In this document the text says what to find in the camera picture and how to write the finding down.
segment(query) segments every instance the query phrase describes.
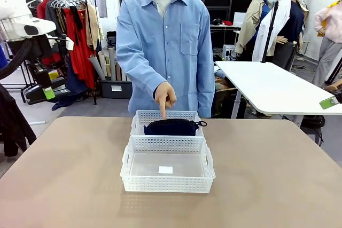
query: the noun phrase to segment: dark blue pouch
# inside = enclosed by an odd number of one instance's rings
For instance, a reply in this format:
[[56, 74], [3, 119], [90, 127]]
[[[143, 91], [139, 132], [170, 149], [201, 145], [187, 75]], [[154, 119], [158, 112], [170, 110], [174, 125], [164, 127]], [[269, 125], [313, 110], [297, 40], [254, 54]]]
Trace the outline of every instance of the dark blue pouch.
[[205, 121], [195, 122], [184, 119], [159, 120], [144, 126], [146, 136], [196, 136], [199, 126], [206, 127]]

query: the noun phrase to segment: gray storage box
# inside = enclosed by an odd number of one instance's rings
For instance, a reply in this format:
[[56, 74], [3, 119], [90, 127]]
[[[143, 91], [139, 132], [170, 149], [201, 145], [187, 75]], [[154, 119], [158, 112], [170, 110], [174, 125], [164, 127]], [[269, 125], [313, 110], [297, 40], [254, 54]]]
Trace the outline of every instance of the gray storage box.
[[103, 98], [130, 99], [132, 82], [101, 80]]

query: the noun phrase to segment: white label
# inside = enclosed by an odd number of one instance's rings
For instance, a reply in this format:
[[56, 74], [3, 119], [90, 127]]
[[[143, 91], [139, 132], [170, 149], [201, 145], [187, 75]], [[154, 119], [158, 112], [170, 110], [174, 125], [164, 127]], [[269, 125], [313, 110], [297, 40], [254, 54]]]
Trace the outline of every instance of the white label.
[[159, 166], [158, 173], [160, 173], [160, 174], [173, 174], [173, 167]]
[[113, 85], [112, 91], [113, 92], [122, 92], [122, 87], [120, 85]]

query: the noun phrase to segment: concrete floor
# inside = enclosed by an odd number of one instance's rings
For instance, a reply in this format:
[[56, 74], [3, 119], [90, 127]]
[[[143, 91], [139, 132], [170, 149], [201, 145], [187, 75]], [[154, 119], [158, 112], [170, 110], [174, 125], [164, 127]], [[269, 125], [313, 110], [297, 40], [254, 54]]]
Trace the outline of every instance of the concrete floor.
[[[304, 65], [305, 69], [293, 69], [292, 72], [298, 76], [311, 81], [314, 72], [315, 65], [309, 62], [298, 62], [294, 63], [294, 66]], [[14, 72], [8, 78], [0, 81], [4, 83], [23, 83], [22, 74], [20, 70]], [[98, 105], [94, 105], [93, 99], [88, 98], [79, 103], [74, 103], [72, 106], [67, 108], [61, 108], [57, 111], [52, 111], [51, 103], [40, 103], [36, 105], [28, 106], [21, 100], [20, 93], [11, 93], [16, 99], [17, 104], [28, 122], [46, 121], [44, 125], [33, 126], [33, 130], [37, 136], [39, 136], [45, 129], [59, 116], [112, 116], [112, 117], [132, 117], [133, 115], [127, 111], [128, 100], [120, 99], [105, 99], [99, 98]], [[249, 119], [255, 119], [254, 116], [249, 115], [251, 110], [246, 114]], [[279, 119], [280, 116], [274, 116], [273, 119]], [[342, 124], [342, 116], [328, 116], [326, 117], [327, 124], [322, 129], [324, 144], [322, 149], [334, 159], [342, 167], [342, 146], [340, 140], [339, 130]], [[3, 146], [0, 145], [0, 177], [8, 170], [10, 166], [20, 157], [21, 154], [13, 158], [7, 158], [4, 156]]]

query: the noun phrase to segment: empty basket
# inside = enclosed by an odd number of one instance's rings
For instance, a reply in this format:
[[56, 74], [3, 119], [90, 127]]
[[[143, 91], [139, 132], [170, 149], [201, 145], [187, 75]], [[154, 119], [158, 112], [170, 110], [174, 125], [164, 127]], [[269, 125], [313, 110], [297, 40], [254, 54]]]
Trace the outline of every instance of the empty basket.
[[[166, 118], [193, 120], [195, 122], [201, 121], [197, 112], [166, 111]], [[132, 121], [132, 130], [130, 135], [145, 135], [144, 125], [147, 126], [151, 122], [158, 120], [162, 120], [160, 111], [137, 111]], [[199, 129], [197, 129], [196, 136], [204, 136], [202, 127], [199, 127]]]
[[131, 136], [122, 163], [128, 192], [209, 193], [215, 178], [204, 137]]

